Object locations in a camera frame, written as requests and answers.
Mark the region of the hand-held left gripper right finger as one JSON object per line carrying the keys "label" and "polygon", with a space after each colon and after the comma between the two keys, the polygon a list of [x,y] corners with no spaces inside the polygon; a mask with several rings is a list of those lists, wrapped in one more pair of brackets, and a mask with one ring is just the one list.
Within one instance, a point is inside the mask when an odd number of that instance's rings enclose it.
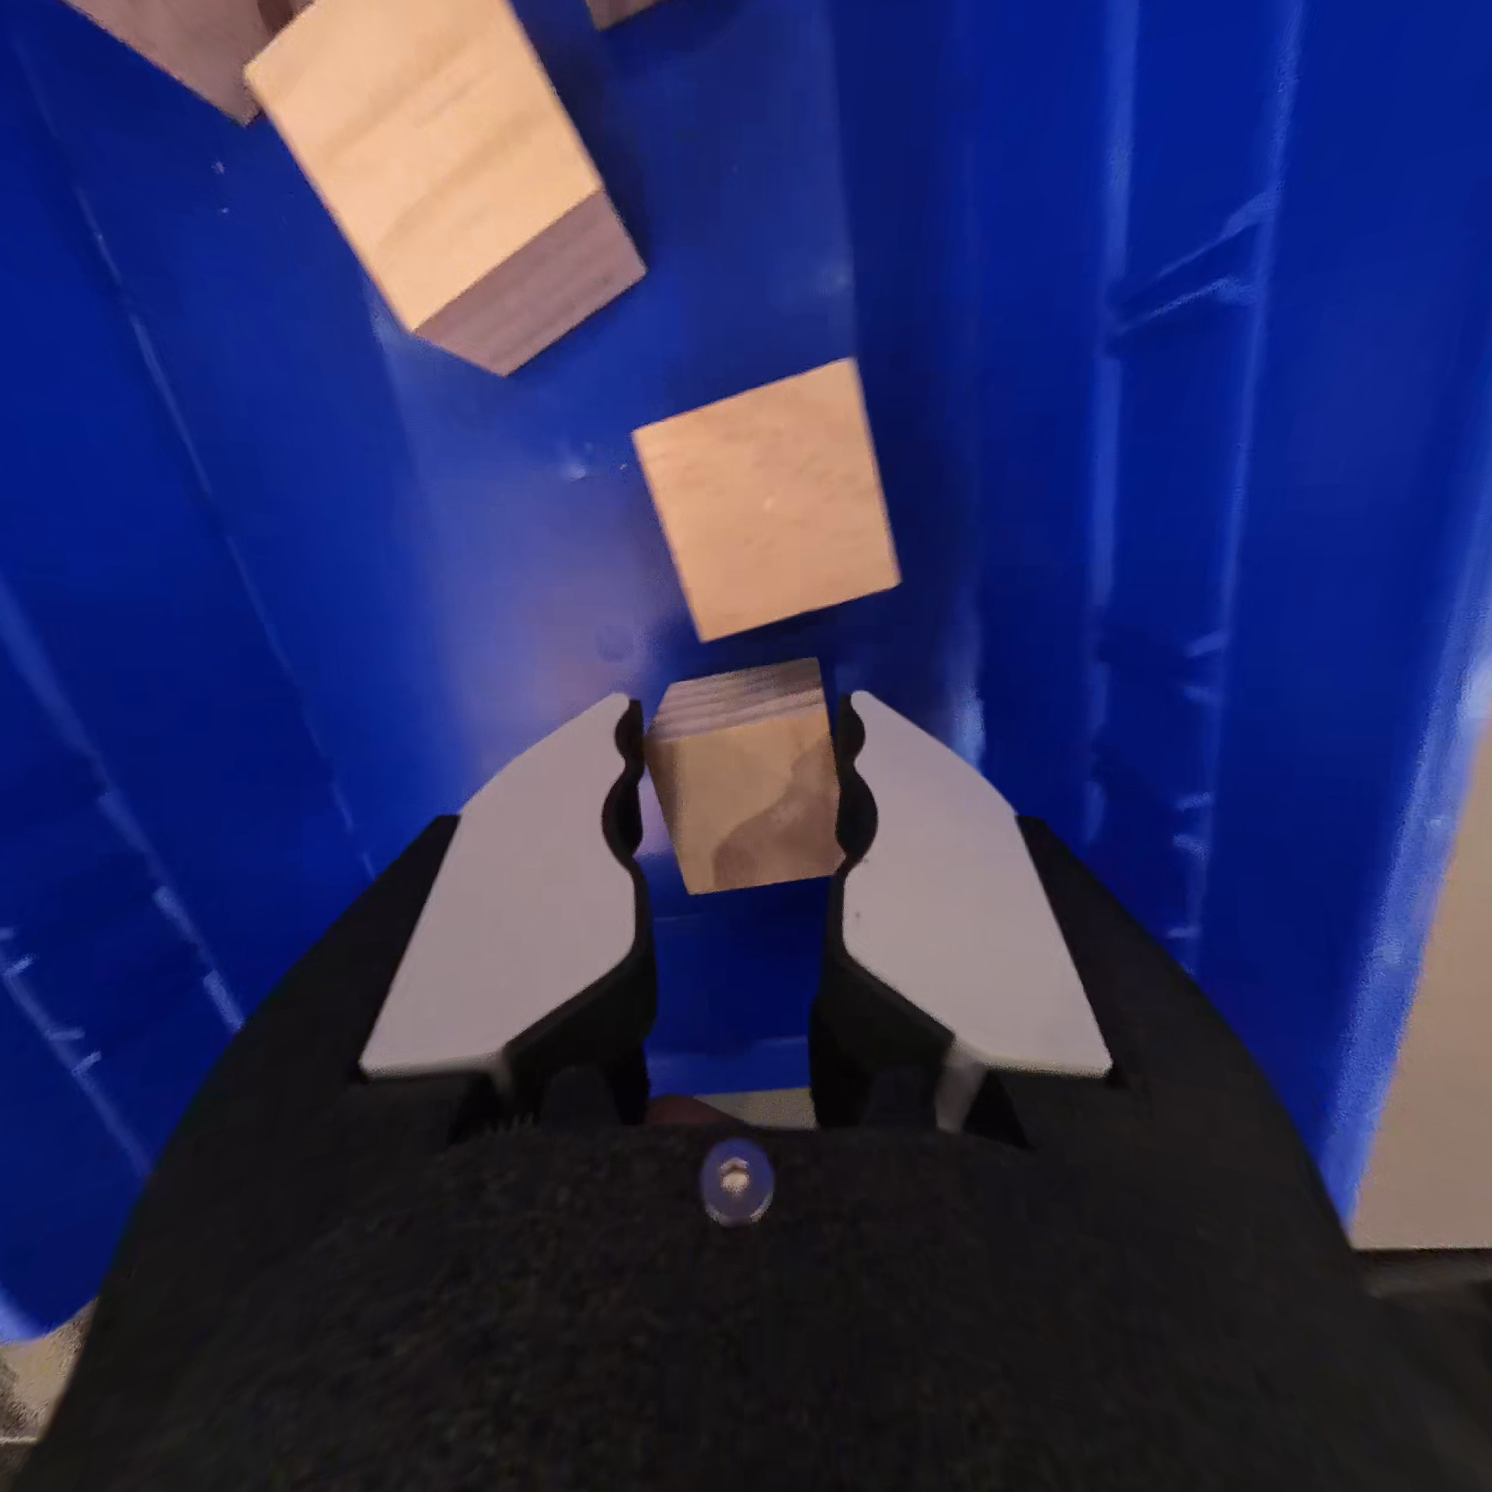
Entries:
{"label": "hand-held left gripper right finger", "polygon": [[1109,1045],[1004,795],[864,690],[839,700],[834,767],[817,1128],[1020,1138],[1007,1076],[1107,1085]]}

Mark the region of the blue plastic bin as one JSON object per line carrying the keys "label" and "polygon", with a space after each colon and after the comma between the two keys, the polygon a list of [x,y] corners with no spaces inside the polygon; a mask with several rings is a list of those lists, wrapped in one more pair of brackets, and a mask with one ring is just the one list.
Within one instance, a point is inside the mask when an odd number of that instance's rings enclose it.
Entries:
{"label": "blue plastic bin", "polygon": [[[434,817],[777,657],[1062,835],[1348,1215],[1488,715],[1488,4],[514,11],[647,274],[502,382],[3,4],[3,1341]],[[631,434],[845,357],[899,587],[701,643]]]}

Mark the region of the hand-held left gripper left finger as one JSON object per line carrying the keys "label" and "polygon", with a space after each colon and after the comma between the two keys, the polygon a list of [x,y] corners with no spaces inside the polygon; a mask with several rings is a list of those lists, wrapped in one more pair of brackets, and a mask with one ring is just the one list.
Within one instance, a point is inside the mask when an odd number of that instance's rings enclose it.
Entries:
{"label": "hand-held left gripper left finger", "polygon": [[579,1071],[619,1123],[642,1123],[656,1018],[642,737],[641,702],[612,693],[466,802],[359,1055],[366,1080],[479,1075],[511,1118],[537,1118]]}

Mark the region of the grey desk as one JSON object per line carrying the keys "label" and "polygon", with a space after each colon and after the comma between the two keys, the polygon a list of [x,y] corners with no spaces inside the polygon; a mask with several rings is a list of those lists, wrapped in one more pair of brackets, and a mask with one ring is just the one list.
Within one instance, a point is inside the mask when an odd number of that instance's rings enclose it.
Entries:
{"label": "grey desk", "polygon": [[1442,885],[1397,1066],[1352,1213],[1370,1295],[1412,1343],[1452,1463],[1468,1471],[1488,1428],[1488,998],[1472,962],[1488,953],[1488,778],[1468,777],[1442,818]]}

